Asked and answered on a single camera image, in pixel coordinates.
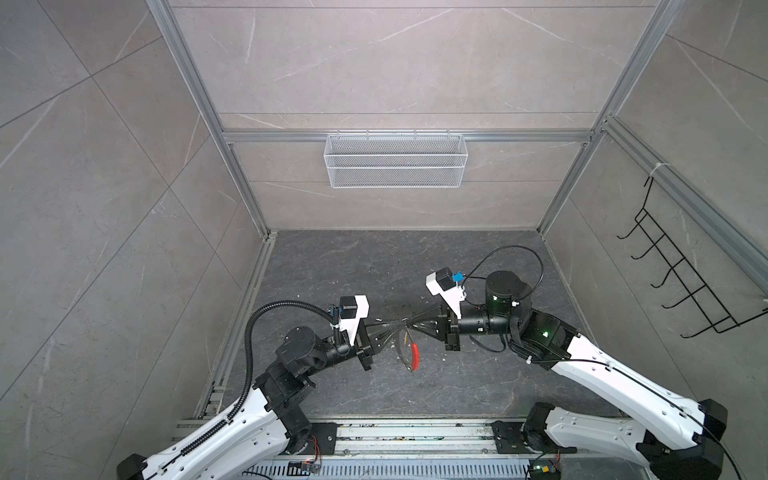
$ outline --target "marble tile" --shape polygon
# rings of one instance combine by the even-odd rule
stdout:
[[[256,230],[245,204],[240,202],[216,253],[241,287],[248,281],[250,264],[259,250],[260,243],[259,231]]]
[[[237,209],[240,194],[212,138],[205,141],[170,188],[216,248]]]
[[[463,182],[458,188],[331,188],[251,182],[273,229],[533,229],[557,181]]]
[[[174,12],[219,111],[434,114],[599,111],[652,9]]]
[[[0,400],[0,472],[98,477],[213,254],[167,191]]]
[[[160,39],[94,79],[169,184],[208,136],[176,62]]]
[[[654,0],[170,0],[174,7],[429,8],[429,7],[652,7]]]
[[[559,114],[227,114],[224,128],[592,128],[595,112]]]
[[[130,454],[149,456],[171,445],[178,421],[193,418],[239,295],[214,255],[125,422],[103,480],[114,480],[118,463]]]
[[[37,2],[0,5],[0,125],[88,76]]]
[[[485,254],[501,245],[518,243],[535,249],[545,263],[545,277],[533,293],[535,308],[552,313],[579,328],[554,264],[539,235],[515,232],[425,231],[284,231],[277,234],[256,305],[282,298],[299,298],[316,305],[339,296],[366,294],[375,318],[404,318],[427,310],[435,298],[424,287],[424,276],[450,266],[468,271]],[[512,269],[523,280],[538,278],[539,265],[528,252],[499,253],[478,270]],[[467,284],[470,299],[482,294],[482,282]],[[321,336],[328,323],[303,311],[275,310],[254,332],[262,348],[254,352],[261,371],[275,358],[275,348],[290,328],[307,325]],[[527,415],[534,402],[554,402],[577,412],[613,415],[615,408],[586,388],[536,366],[515,354],[488,353],[462,339],[461,352],[446,352],[434,339],[417,335],[420,367],[408,373],[385,349],[364,372],[352,360],[316,377],[317,389],[303,403],[307,415]],[[498,338],[483,338],[498,345]],[[236,358],[225,401],[242,388],[244,357]]]
[[[671,310],[661,307],[682,299],[685,292],[674,276],[659,289],[650,286],[658,284],[667,272],[658,253],[649,253],[642,260],[630,259],[630,255],[639,255],[650,246],[642,233],[633,233],[627,240],[616,238],[631,228],[631,218],[645,196],[642,184],[646,177],[644,170],[617,145],[606,144],[590,161],[572,197],[696,398],[713,398],[728,408],[726,443],[745,469],[746,477],[759,478],[764,469],[760,445],[766,441],[768,419],[755,419],[753,412],[762,408],[768,396],[765,382],[755,382],[764,377],[763,366],[768,360],[762,348],[768,342],[768,317],[720,335],[709,332],[693,339],[680,337],[704,328],[706,320],[690,300]],[[651,190],[647,208],[737,319],[749,318],[765,307],[765,295],[760,289],[658,186]],[[671,246],[660,245],[666,255],[674,254]],[[722,318],[719,309],[711,308],[711,296],[701,293],[697,300],[712,317]]]
[[[144,0],[40,0],[92,74],[161,36]]]
[[[323,148],[316,142],[235,144],[248,178],[271,182],[327,181]],[[560,181],[578,149],[576,142],[470,143],[463,181]]]
[[[621,272],[570,199],[546,241],[597,344],[656,383],[692,396]]]
[[[666,38],[619,113],[768,248],[768,82]]]
[[[0,394],[166,188],[92,80],[0,128]]]
[[[721,60],[768,78],[768,3],[689,0],[669,35]]]
[[[323,142],[235,144],[237,160],[251,181],[328,182]]]
[[[579,142],[477,142],[467,145],[463,181],[561,181]]]

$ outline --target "metal hook rack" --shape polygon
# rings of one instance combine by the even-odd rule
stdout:
[[[645,206],[646,206],[646,204],[648,202],[648,195],[650,194],[650,188],[654,185],[654,178],[653,177],[648,177],[648,179],[645,180],[645,183],[643,184],[643,187],[645,187],[646,185],[648,186],[648,189],[645,192],[645,199],[643,201],[643,206],[640,208],[640,211],[637,212],[637,215],[634,216],[634,222],[635,222],[634,227],[632,227],[632,230],[630,230],[629,233],[627,233],[623,237],[620,236],[620,235],[617,235],[617,238],[619,238],[620,240],[623,240],[623,239],[629,237],[636,229],[639,228],[645,234],[645,237],[650,241],[650,247],[648,247],[648,249],[645,250],[645,252],[643,252],[643,254],[640,255],[639,257],[635,257],[634,255],[632,255],[631,256],[632,260],[639,260],[639,259],[645,257],[646,255],[648,255],[648,252],[650,252],[650,251],[655,249],[659,253],[659,255],[661,255],[661,258],[664,259],[664,262],[669,267],[669,270],[667,270],[667,274],[664,275],[664,279],[661,280],[661,283],[659,283],[658,285],[651,284],[651,286],[653,288],[661,288],[661,286],[663,286],[664,283],[667,282],[667,279],[669,278],[670,274],[674,273],[675,277],[677,277],[677,280],[680,281],[680,284],[683,286],[683,288],[687,292],[687,295],[684,296],[679,301],[677,301],[674,305],[670,305],[670,306],[662,305],[662,307],[665,308],[665,309],[671,309],[671,308],[674,308],[674,307],[680,305],[682,302],[684,302],[685,300],[688,300],[690,298],[690,299],[693,300],[694,303],[696,303],[696,307],[698,307],[699,311],[701,311],[701,314],[704,315],[704,318],[707,319],[707,322],[709,323],[709,326],[704,327],[703,329],[699,330],[698,332],[694,333],[693,335],[682,335],[681,334],[680,336],[682,336],[685,339],[689,339],[689,338],[695,337],[696,335],[700,335],[701,333],[704,333],[704,332],[706,332],[709,329],[712,329],[712,330],[714,330],[717,333],[725,333],[725,332],[727,332],[730,329],[734,329],[734,328],[736,328],[738,326],[742,326],[745,323],[751,322],[752,320],[754,320],[756,318],[759,318],[759,317],[761,317],[763,315],[768,314],[768,307],[767,307],[767,308],[764,308],[761,313],[758,313],[755,316],[751,316],[750,318],[748,318],[748,319],[746,319],[744,321],[741,321],[741,322],[737,321],[733,317],[731,312],[725,307],[725,305],[723,305],[723,302],[720,301],[720,298],[718,298],[718,296],[715,294],[714,291],[712,291],[712,289],[707,284],[707,282],[704,280],[704,278],[702,278],[702,276],[699,274],[698,270],[696,270],[696,268],[694,268],[694,265],[691,264],[691,262],[688,260],[688,258],[685,255],[683,255],[683,252],[680,251],[680,248],[678,248],[677,245],[675,244],[675,242],[672,241],[670,236],[667,235],[667,232],[663,228],[661,228],[661,225],[659,225],[659,223],[656,221],[656,219],[650,214],[650,212],[648,210],[646,210]],[[650,236],[650,234],[647,232],[645,227],[643,227],[642,222],[644,220],[648,220],[650,222],[653,222],[653,225],[655,225],[656,228],[661,232],[661,236],[658,237],[656,240],[654,240]],[[659,248],[659,242],[661,242],[662,239],[664,239],[664,238],[666,238],[669,241],[669,243],[672,245],[672,247],[677,251],[677,253],[680,254],[680,259],[677,262],[675,262],[675,263],[670,262],[670,260],[667,258],[667,256],[664,255],[664,252],[662,252],[661,249]],[[699,286],[699,287],[697,287],[695,289],[691,289],[683,281],[683,279],[680,276],[680,274],[677,272],[677,270],[675,270],[676,268],[678,268],[679,266],[681,266],[683,264],[688,265],[688,267],[691,269],[691,271],[693,271],[696,274],[696,277],[701,281],[701,286]],[[707,312],[704,311],[704,308],[699,303],[699,300],[697,300],[697,298],[695,297],[695,295],[697,293],[701,292],[702,290],[706,290],[707,292],[709,292],[709,294],[717,301],[717,303],[720,304],[720,307],[726,313],[726,316],[724,318],[722,318],[720,320],[717,320],[716,322],[713,322],[712,319],[710,318],[710,316],[707,315]],[[731,320],[733,325],[731,325],[730,323],[727,323],[726,325],[721,326],[718,329],[718,326],[723,324],[723,322],[726,322],[727,320]]]

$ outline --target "red handle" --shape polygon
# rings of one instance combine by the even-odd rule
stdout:
[[[419,348],[414,342],[411,342],[411,370],[419,369]]]

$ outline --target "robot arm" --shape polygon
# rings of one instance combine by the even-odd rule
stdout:
[[[512,272],[488,275],[481,306],[465,302],[461,279],[460,273],[455,275],[448,268],[427,276],[429,291],[442,298],[431,310],[440,314],[430,318],[366,324],[369,304],[360,295],[342,297],[331,314],[309,306],[329,320],[332,336],[320,339],[305,326],[290,330],[276,351],[276,360],[237,402],[176,445],[149,458],[135,454],[126,458],[118,466],[118,480],[224,480],[262,458],[300,451],[312,428],[299,408],[315,387],[310,376],[353,358],[365,370],[371,369],[373,355],[405,328],[441,340],[451,351],[461,349],[464,335],[502,335],[526,362],[586,386],[631,417],[581,415],[537,403],[521,433],[534,450],[577,447],[603,452],[650,466],[660,480],[720,476],[720,438],[727,421],[723,406],[713,400],[696,402],[651,382],[601,351],[574,327],[533,309],[532,288]],[[274,304],[254,316],[275,308]],[[249,339],[246,342],[248,352]]]
[[[450,270],[440,272],[452,278]],[[430,288],[444,299],[442,315],[431,322],[446,350],[460,350],[461,335],[506,333],[509,348],[526,362],[580,383],[630,416],[601,418],[538,403],[524,427],[529,446],[541,452],[577,447],[607,453],[650,466],[660,480],[720,476],[720,439],[727,423],[722,405],[665,389],[597,348],[574,327],[532,309],[530,286],[512,272],[487,277],[482,306],[457,307],[448,301],[463,295],[458,281],[440,288]]]

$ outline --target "dark gray floor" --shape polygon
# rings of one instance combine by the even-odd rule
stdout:
[[[509,243],[534,248],[545,260],[545,277],[533,293],[533,305],[581,328],[554,265],[536,232],[509,231],[283,231],[258,293],[256,305],[298,299],[323,308],[342,295],[365,294],[369,317],[399,319],[423,311],[437,299],[424,284],[427,274],[444,266],[468,271],[488,252]],[[528,252],[498,252],[476,273],[512,270],[523,280],[538,278],[538,262]],[[468,298],[482,301],[481,280],[467,282]],[[299,325],[320,336],[330,334],[324,320],[298,309],[266,314],[253,332],[254,376],[275,358],[283,334]],[[421,366],[411,374],[394,349],[374,357],[365,372],[350,360],[313,377],[317,390],[302,403],[314,415],[527,415],[534,402],[566,409],[614,415],[615,407],[586,388],[541,367],[526,365],[515,354],[489,353],[462,339],[461,352],[446,352],[426,336],[417,336]],[[498,337],[483,338],[498,348]],[[224,404],[242,389],[243,347],[230,374]]]

